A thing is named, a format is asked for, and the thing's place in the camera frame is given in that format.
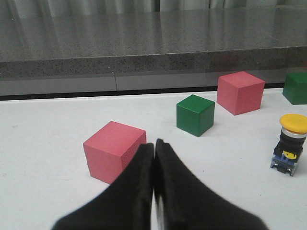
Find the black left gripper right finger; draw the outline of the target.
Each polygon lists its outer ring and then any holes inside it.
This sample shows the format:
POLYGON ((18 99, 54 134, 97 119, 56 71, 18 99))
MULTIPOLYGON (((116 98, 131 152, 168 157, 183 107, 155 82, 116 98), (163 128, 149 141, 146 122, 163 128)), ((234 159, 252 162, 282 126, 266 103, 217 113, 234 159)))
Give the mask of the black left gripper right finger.
POLYGON ((259 217, 203 184, 162 139, 155 146, 154 195, 161 230, 267 229, 259 217))

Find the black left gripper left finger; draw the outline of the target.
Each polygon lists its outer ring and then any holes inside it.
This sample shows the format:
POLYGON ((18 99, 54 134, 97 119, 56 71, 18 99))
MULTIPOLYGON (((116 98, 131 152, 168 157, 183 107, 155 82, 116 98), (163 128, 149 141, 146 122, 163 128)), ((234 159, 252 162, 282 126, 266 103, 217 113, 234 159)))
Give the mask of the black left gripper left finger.
POLYGON ((55 230, 149 230, 154 146, 141 144, 120 176, 91 202, 60 218, 55 230))

